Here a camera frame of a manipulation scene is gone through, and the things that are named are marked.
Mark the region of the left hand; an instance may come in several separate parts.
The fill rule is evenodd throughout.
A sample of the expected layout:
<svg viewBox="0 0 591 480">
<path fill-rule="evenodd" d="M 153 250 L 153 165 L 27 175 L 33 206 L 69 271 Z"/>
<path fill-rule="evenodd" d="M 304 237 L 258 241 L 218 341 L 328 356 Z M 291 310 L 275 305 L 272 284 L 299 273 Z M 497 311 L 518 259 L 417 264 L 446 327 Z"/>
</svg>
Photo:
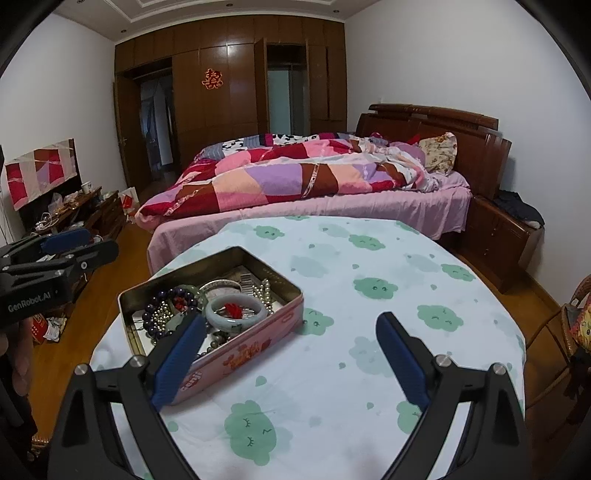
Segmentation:
<svg viewBox="0 0 591 480">
<path fill-rule="evenodd" d="M 29 393 L 32 379 L 32 320 L 27 318 L 1 332 L 0 355 L 10 357 L 12 383 L 19 396 Z"/>
</svg>

